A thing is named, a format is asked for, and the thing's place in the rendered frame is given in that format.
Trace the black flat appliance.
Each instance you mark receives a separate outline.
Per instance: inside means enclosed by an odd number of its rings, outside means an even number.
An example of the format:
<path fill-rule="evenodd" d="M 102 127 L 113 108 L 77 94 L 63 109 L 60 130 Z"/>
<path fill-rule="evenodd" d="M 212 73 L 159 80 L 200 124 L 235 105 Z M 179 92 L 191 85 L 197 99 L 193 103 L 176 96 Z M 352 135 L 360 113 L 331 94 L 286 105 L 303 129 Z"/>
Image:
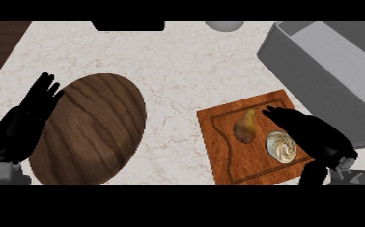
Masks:
<path fill-rule="evenodd" d="M 164 21 L 94 21 L 99 31 L 163 31 Z"/>

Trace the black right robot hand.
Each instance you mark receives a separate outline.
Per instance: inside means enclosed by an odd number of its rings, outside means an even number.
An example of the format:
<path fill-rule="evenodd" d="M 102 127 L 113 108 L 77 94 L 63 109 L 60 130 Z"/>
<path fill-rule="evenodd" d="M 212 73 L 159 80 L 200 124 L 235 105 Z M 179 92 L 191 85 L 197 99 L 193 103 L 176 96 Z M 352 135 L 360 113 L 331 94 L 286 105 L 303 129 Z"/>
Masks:
<path fill-rule="evenodd" d="M 343 133 L 323 119 L 299 110 L 269 106 L 263 114 L 314 158 L 305 166 L 299 185 L 323 185 L 330 169 L 343 178 L 358 159 L 358 152 Z"/>

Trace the white swirl cupcake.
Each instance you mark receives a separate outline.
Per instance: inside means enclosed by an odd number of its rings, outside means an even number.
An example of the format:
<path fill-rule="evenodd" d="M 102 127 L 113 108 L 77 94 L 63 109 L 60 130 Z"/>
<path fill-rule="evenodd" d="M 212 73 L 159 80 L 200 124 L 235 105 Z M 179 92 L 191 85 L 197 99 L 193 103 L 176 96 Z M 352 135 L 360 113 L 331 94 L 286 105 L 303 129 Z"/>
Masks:
<path fill-rule="evenodd" d="M 280 163 L 292 163 L 297 157 L 297 143 L 290 135 L 281 131 L 274 131 L 265 141 L 266 150 L 271 157 Z"/>

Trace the yellow-brown pear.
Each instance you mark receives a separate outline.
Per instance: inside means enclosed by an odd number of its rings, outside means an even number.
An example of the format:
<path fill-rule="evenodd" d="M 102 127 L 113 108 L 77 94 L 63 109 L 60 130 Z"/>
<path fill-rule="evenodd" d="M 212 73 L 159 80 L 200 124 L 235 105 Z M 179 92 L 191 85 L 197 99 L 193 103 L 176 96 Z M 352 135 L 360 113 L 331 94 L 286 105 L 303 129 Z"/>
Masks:
<path fill-rule="evenodd" d="M 256 110 L 247 110 L 234 125 L 234 136 L 244 144 L 250 144 L 256 139 L 255 117 Z"/>

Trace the reddish wooden cutting board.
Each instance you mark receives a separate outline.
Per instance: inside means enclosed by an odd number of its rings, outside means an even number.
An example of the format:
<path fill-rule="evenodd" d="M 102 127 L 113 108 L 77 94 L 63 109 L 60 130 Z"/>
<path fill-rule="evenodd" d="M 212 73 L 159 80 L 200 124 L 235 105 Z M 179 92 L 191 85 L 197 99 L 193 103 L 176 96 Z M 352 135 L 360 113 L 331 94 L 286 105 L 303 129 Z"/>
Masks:
<path fill-rule="evenodd" d="M 295 108 L 284 90 L 266 93 L 197 112 L 216 184 L 280 184 L 297 178 L 312 157 L 297 150 L 290 163 L 277 161 L 266 150 L 268 135 L 283 128 L 263 115 L 268 106 Z M 234 125 L 244 113 L 256 110 L 256 139 L 241 143 L 234 136 Z"/>

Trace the dark oval wooden board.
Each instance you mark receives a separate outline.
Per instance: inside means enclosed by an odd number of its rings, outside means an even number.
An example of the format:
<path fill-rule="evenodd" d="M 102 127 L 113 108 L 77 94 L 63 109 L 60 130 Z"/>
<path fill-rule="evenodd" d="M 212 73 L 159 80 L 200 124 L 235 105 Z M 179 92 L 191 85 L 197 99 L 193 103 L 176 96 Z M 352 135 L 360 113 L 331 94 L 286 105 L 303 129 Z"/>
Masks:
<path fill-rule="evenodd" d="M 29 159 L 39 182 L 104 184 L 135 155 L 145 121 L 142 93 L 126 77 L 98 73 L 70 83 Z"/>

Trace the dark brown wooden panel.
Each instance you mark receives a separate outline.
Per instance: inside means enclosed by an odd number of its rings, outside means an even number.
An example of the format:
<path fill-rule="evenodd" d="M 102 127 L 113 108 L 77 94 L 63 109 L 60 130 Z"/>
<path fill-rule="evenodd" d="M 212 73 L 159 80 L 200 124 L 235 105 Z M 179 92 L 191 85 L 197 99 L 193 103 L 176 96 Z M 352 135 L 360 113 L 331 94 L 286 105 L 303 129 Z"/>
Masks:
<path fill-rule="evenodd" d="M 30 24 L 30 21 L 0 21 L 0 68 L 9 59 Z"/>

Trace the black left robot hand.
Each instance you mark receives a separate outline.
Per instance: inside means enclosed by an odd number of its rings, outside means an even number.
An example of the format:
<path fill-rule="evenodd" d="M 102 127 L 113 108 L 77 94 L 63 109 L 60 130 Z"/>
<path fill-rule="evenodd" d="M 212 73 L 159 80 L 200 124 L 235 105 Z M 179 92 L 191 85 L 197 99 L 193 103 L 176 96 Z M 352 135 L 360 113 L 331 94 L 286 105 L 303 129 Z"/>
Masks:
<path fill-rule="evenodd" d="M 46 122 L 58 106 L 64 90 L 46 72 L 36 80 L 21 104 L 0 120 L 0 162 L 18 164 L 33 154 Z"/>

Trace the grey round object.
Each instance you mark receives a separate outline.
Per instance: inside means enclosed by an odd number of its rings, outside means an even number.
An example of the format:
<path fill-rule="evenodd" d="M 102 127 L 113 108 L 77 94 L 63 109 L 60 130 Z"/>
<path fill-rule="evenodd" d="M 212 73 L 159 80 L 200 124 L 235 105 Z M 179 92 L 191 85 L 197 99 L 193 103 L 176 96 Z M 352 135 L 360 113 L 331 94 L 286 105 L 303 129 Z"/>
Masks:
<path fill-rule="evenodd" d="M 243 21 L 207 21 L 206 24 L 212 29 L 215 29 L 219 32 L 234 32 L 238 30 L 244 22 Z"/>

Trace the grey cardboard box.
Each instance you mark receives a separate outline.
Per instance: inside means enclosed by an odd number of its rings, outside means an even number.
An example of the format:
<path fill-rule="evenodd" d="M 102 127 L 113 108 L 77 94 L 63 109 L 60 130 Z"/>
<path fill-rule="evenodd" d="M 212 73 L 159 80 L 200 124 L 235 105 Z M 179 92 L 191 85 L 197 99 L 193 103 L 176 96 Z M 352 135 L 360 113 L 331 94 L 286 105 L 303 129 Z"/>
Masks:
<path fill-rule="evenodd" d="M 277 21 L 258 56 L 311 114 L 365 148 L 365 21 Z"/>

